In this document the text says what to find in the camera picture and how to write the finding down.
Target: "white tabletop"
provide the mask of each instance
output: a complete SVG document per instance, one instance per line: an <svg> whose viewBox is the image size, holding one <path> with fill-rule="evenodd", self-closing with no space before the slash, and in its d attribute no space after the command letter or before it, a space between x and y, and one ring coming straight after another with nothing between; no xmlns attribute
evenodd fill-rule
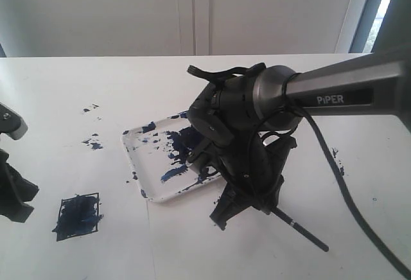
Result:
<svg viewBox="0 0 411 280"><path fill-rule="evenodd" d="M0 279L401 279L354 221L305 121L279 205L327 243L328 253L254 209L219 230L209 215L223 180L164 204L146 203L120 143L124 130L189 107L206 84L185 72L189 64L218 71L265 62L307 71L352 57L1 59L0 102L29 130L19 141L3 135L0 147L40 191L26 223L0 217ZM392 116L315 119L339 151L360 211L411 267L411 135ZM82 143L93 133L104 149ZM93 192L105 215L99 231L56 242L51 230L60 200Z"/></svg>

